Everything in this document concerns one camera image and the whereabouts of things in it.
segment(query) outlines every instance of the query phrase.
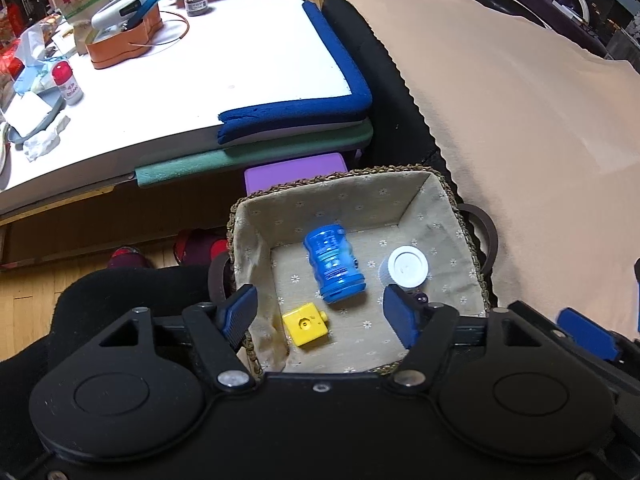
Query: metal screw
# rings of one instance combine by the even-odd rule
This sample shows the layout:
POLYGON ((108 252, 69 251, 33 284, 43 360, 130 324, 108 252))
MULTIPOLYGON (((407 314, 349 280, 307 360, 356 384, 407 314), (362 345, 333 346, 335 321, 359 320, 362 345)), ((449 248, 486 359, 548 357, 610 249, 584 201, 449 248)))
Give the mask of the metal screw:
POLYGON ((218 375, 218 382, 228 388, 239 388, 249 382, 249 374, 242 370, 227 370, 218 375))
POLYGON ((402 370, 394 374, 394 382, 407 388, 420 386, 426 380, 427 377, 418 370, 402 370))
POLYGON ((62 471, 49 471, 47 480, 68 480, 62 471))
POLYGON ((414 300, 421 304, 428 304, 429 297, 424 292, 418 292, 414 294, 414 300))
POLYGON ((328 392, 330 389, 331 389, 331 386, 327 383, 314 384, 314 391, 318 392, 319 394, 324 394, 328 392))

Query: green foam padding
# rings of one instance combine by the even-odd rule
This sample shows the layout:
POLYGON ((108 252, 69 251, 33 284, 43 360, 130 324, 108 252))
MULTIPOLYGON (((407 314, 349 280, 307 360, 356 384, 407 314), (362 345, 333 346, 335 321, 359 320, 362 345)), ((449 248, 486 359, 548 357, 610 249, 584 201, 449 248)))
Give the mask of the green foam padding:
POLYGON ((366 146, 372 136, 373 127, 366 119, 338 130, 260 140, 142 166, 136 169, 136 178, 142 187, 204 171, 234 170, 299 156, 344 152, 366 146))

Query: purple box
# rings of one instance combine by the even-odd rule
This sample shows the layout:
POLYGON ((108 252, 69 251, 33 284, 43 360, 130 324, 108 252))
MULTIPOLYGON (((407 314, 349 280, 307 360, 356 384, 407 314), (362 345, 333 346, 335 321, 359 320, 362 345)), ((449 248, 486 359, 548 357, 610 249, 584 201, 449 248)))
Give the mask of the purple box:
POLYGON ((340 153, 327 153, 326 155, 306 156, 249 168, 244 172, 244 184, 246 193, 249 195, 256 191, 269 189, 276 184, 285 184, 300 178, 328 175, 336 171, 347 171, 344 159, 340 153))

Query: white bottle cap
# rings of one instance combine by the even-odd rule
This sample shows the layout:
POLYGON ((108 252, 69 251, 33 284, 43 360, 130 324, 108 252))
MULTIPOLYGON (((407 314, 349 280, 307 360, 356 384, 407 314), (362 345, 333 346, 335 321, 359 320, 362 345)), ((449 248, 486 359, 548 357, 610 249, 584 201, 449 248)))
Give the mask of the white bottle cap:
POLYGON ((411 246, 394 250, 380 265, 380 282, 387 286, 395 283, 402 288, 416 288, 424 283, 429 273, 429 264, 422 251, 411 246))

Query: white plastic container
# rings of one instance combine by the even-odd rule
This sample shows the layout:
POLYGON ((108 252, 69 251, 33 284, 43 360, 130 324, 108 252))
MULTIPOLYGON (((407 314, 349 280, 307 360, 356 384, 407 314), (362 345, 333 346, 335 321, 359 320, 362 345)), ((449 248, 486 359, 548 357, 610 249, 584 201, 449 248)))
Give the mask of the white plastic container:
POLYGON ((209 9, 207 0, 184 0, 184 8, 187 9, 187 16, 199 16, 209 9))
POLYGON ((401 246, 387 256, 378 269, 382 285, 395 283, 404 290, 421 286, 427 279, 429 263, 420 249, 401 246))
POLYGON ((56 63, 53 70, 51 70, 51 76, 56 85, 58 85, 60 93, 67 104, 72 105, 82 99, 82 90, 78 86, 74 72, 68 62, 60 61, 56 63))

